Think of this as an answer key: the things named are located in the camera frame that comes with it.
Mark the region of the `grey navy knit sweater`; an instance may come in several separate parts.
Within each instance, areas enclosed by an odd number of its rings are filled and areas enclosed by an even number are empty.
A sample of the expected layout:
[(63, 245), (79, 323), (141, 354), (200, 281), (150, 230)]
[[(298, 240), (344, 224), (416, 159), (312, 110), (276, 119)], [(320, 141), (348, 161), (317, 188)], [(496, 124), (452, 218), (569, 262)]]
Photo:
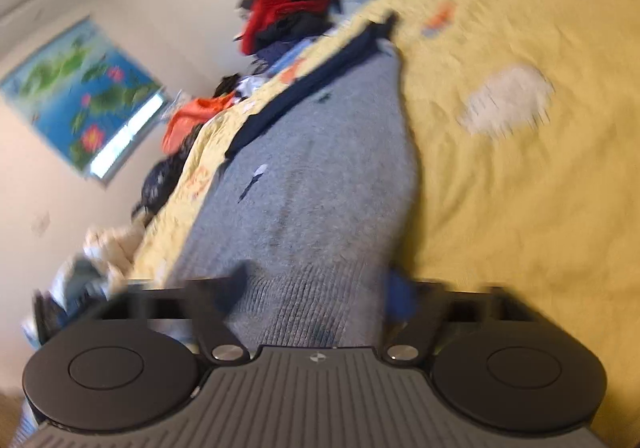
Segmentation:
[(368, 24), (234, 136), (167, 283), (247, 263), (248, 348), (372, 346), (418, 189), (394, 23)]

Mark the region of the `navy clothes in pile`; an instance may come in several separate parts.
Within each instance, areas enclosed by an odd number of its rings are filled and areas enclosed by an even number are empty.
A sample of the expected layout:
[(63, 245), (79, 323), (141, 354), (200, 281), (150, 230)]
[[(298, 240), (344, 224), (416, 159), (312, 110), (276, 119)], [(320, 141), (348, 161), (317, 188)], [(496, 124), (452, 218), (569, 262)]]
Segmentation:
[(286, 52), (307, 38), (314, 39), (333, 27), (326, 14), (297, 12), (271, 23), (254, 36), (250, 55), (268, 65), (275, 64)]

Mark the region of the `cream fluffy garment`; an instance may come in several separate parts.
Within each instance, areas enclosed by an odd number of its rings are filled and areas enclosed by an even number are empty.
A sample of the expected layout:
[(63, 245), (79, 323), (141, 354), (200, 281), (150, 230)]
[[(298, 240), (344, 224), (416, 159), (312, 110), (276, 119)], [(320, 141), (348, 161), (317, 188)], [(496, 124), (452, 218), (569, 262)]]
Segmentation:
[(141, 223), (119, 228), (90, 228), (79, 252), (58, 268), (49, 293), (62, 307), (85, 292), (109, 298), (128, 283), (134, 255), (145, 233)]

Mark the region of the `dark floral padded jacket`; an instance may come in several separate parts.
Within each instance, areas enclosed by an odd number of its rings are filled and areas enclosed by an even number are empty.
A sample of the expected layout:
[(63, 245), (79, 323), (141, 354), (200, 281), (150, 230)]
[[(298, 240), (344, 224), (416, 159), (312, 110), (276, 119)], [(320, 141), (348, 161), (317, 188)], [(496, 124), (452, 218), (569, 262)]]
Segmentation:
[(155, 216), (176, 189), (184, 164), (204, 124), (196, 125), (181, 142), (178, 151), (156, 163), (144, 179), (140, 200), (131, 211), (131, 219), (142, 214)]

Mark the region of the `orange jacket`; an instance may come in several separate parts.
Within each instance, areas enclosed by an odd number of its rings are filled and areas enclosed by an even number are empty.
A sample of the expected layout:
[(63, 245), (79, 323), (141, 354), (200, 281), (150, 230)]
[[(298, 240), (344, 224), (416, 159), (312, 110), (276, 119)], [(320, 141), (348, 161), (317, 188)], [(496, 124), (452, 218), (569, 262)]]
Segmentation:
[(207, 123), (209, 119), (230, 108), (233, 99), (234, 92), (230, 92), (217, 98), (196, 98), (178, 108), (167, 124), (162, 141), (163, 153), (175, 154), (195, 126)]

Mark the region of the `dark brown bag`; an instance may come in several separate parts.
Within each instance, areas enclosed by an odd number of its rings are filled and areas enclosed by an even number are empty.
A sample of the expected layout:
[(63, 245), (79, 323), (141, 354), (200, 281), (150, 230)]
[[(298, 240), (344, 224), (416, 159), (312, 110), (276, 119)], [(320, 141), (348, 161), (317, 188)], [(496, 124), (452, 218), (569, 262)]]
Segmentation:
[(216, 87), (214, 97), (219, 98), (220, 96), (228, 96), (228, 94), (235, 93), (241, 79), (242, 75), (239, 73), (224, 76)]

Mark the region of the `white crumpled plastic bag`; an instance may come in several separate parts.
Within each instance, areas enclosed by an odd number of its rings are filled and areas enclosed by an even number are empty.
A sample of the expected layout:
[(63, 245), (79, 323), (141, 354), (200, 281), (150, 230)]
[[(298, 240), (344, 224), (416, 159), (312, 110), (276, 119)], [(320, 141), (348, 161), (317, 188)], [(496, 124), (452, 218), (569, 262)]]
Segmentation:
[(244, 76), (235, 87), (235, 96), (242, 100), (250, 98), (263, 85), (266, 85), (268, 80), (269, 78), (264, 75)]

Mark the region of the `light blue towel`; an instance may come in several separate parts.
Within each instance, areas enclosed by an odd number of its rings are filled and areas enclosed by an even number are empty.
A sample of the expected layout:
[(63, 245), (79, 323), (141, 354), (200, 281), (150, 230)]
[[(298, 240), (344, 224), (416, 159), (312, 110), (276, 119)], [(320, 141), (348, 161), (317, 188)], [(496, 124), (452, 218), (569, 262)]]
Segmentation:
[(296, 42), (291, 49), (286, 50), (276, 62), (274, 62), (267, 70), (266, 76), (269, 78), (273, 78), (285, 70), (289, 66), (291, 66), (300, 55), (309, 48), (315, 41), (317, 37), (305, 38), (299, 42)]

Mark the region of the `lotus flower window blind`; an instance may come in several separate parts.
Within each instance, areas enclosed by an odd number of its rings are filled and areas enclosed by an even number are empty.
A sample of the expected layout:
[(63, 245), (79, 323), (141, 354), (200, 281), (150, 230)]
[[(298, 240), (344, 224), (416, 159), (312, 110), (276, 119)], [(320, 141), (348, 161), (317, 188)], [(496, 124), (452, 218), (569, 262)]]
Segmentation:
[(165, 87), (91, 18), (2, 74), (1, 96), (75, 171), (104, 185), (169, 104)]

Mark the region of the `red garment on pile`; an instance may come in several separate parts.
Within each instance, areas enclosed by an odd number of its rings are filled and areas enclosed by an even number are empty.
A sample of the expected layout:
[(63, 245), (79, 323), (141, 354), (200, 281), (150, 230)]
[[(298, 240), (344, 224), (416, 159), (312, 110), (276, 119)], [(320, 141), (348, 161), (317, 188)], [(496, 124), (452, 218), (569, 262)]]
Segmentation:
[(330, 0), (255, 0), (244, 27), (240, 50), (249, 56), (256, 49), (256, 37), (270, 25), (280, 22), (287, 15), (326, 14)]

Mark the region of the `yellow floral bed quilt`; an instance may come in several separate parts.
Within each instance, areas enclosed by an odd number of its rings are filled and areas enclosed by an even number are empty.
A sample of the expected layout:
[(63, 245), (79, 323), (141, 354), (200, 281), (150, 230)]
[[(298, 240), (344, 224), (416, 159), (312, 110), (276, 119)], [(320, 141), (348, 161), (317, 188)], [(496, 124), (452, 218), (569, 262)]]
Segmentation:
[(369, 1), (205, 125), (132, 278), (165, 283), (247, 117), (390, 11), (422, 163), (399, 263), (462, 289), (511, 286), (559, 322), (608, 373), (594, 429), (637, 446), (639, 0)]

